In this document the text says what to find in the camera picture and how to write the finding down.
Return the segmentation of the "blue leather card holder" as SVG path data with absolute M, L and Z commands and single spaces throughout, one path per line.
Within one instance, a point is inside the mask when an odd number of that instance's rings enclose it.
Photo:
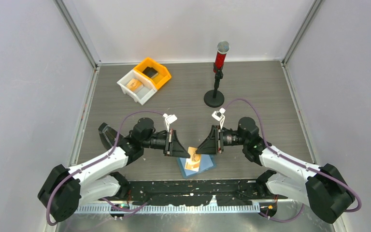
M 198 171 L 191 171 L 185 169 L 186 164 L 185 158 L 177 158 L 177 163 L 179 165 L 179 169 L 183 178 L 191 178 L 196 176 L 202 172 L 208 171 L 216 167 L 216 163 L 214 161 L 214 157 L 212 155 L 202 155 L 200 167 Z

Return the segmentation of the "black card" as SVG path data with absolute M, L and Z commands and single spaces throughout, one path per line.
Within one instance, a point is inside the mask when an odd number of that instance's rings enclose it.
M 146 67 L 142 73 L 150 79 L 154 79 L 158 76 L 158 71 L 153 67 Z

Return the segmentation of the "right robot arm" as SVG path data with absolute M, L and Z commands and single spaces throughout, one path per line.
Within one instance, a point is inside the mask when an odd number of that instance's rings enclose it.
M 253 163 L 267 170 L 256 179 L 257 194 L 288 197 L 309 207 L 326 223 L 334 223 L 356 200 L 346 188 L 338 169 L 326 164 L 322 167 L 292 157 L 259 135 L 259 128 L 250 117 L 243 117 L 236 130 L 212 125 L 207 138 L 197 152 L 218 155 L 226 146 L 242 146 L 242 153 Z

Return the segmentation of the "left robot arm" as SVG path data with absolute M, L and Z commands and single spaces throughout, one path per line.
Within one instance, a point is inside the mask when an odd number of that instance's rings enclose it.
M 81 205 L 105 197 L 123 200 L 129 183 L 117 169 L 126 167 L 144 155 L 146 148 L 162 150 L 168 157 L 189 158 L 170 125 L 176 115 L 164 114 L 165 130 L 156 132 L 152 119 L 140 118 L 126 137 L 116 135 L 114 145 L 103 154 L 72 167 L 57 165 L 38 193 L 46 208 L 46 221 L 54 226 L 65 221 Z

